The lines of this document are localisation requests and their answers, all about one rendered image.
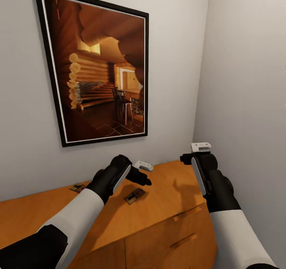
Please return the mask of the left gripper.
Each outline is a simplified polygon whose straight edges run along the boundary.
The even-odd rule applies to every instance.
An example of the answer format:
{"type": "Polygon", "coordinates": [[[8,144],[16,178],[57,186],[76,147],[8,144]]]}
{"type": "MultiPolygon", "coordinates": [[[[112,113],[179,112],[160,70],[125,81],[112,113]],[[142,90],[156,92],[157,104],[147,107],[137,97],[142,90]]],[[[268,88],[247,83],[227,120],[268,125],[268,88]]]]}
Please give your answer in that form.
{"type": "Polygon", "coordinates": [[[135,168],[135,174],[132,178],[128,179],[133,183],[140,184],[142,186],[144,185],[152,185],[152,182],[150,179],[147,178],[147,175],[145,173],[140,172],[135,168]]]}

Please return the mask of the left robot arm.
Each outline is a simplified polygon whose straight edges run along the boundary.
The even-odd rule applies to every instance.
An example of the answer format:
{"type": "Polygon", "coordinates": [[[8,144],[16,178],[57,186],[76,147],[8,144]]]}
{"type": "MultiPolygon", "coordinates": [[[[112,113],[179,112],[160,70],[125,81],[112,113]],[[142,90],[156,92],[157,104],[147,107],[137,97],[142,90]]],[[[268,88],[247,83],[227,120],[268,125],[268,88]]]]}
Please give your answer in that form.
{"type": "Polygon", "coordinates": [[[45,222],[39,230],[0,250],[0,269],[67,269],[110,196],[126,178],[152,185],[141,169],[153,166],[138,161],[134,166],[124,155],[113,158],[74,200],[45,222]]]}

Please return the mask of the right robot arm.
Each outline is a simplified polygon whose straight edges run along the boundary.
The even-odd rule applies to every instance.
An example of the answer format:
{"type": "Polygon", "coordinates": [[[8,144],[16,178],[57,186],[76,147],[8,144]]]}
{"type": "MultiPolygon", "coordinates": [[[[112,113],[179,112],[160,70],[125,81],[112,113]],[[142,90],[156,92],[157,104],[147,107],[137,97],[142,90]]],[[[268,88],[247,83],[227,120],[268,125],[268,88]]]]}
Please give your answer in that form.
{"type": "Polygon", "coordinates": [[[235,199],[231,181],[218,169],[209,143],[191,143],[191,153],[180,156],[192,165],[214,228],[222,269],[280,269],[269,257],[235,199]]]}

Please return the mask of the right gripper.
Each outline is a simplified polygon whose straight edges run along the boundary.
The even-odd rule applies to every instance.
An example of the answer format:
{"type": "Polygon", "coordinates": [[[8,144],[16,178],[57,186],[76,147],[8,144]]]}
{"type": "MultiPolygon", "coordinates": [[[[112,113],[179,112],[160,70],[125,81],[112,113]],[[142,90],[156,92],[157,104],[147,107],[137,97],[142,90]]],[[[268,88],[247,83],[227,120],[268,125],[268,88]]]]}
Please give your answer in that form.
{"type": "Polygon", "coordinates": [[[192,159],[193,155],[195,155],[195,153],[183,154],[182,156],[180,156],[180,161],[184,162],[185,165],[192,165],[191,159],[192,159]]]}

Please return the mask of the mousetrap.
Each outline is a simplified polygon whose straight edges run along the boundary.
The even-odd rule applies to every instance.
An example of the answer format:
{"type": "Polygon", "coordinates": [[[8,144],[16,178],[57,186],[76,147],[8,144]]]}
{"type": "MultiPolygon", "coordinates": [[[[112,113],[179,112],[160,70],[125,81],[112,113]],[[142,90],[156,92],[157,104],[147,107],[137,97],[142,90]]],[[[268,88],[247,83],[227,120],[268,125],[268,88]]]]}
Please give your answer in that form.
{"type": "Polygon", "coordinates": [[[70,190],[75,191],[77,193],[81,193],[85,188],[86,188],[85,185],[76,183],[70,188],[70,190]]]}
{"type": "Polygon", "coordinates": [[[136,190],[134,190],[132,193],[130,193],[129,195],[127,195],[124,199],[125,201],[131,205],[132,203],[134,203],[137,199],[139,199],[140,197],[142,197],[144,194],[146,194],[146,192],[142,189],[142,188],[137,188],[136,190]]]}

